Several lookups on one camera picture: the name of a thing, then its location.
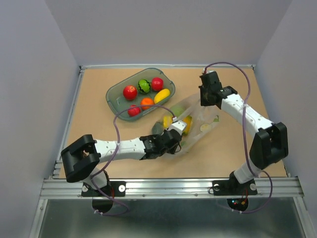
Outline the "clear plastic bag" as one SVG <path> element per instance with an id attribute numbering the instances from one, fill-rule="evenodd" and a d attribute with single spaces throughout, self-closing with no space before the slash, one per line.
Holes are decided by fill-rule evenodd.
<path id="1" fill-rule="evenodd" d="M 182 105 L 186 108 L 185 112 L 177 117 L 178 119 L 183 120 L 187 116 L 192 117 L 190 132 L 188 135 L 182 135 L 180 146 L 174 154 L 174 157 L 176 157 L 188 153 L 200 139 L 219 124 L 220 118 L 217 107 L 201 106 L 199 93 L 188 96 L 174 105 Z"/>

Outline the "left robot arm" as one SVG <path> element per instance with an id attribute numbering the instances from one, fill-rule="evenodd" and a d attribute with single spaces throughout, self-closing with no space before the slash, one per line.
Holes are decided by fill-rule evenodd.
<path id="1" fill-rule="evenodd" d="M 95 140 L 91 134 L 83 135 L 61 152 L 66 181 L 82 181 L 98 195 L 106 195 L 110 191 L 110 182 L 106 170 L 97 169 L 99 163 L 156 159 L 165 153 L 175 153 L 181 139 L 182 131 L 178 129 L 121 142 Z"/>

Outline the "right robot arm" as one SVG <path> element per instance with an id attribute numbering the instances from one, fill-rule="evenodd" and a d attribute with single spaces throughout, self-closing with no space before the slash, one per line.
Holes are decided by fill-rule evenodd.
<path id="1" fill-rule="evenodd" d="M 229 190 L 240 193 L 246 182 L 288 156 L 287 127 L 261 116 L 231 86 L 223 87 L 215 71 L 202 74 L 200 79 L 201 105 L 217 106 L 242 125 L 243 136 L 249 133 L 253 138 L 246 162 L 233 172 L 234 178 L 228 181 Z"/>

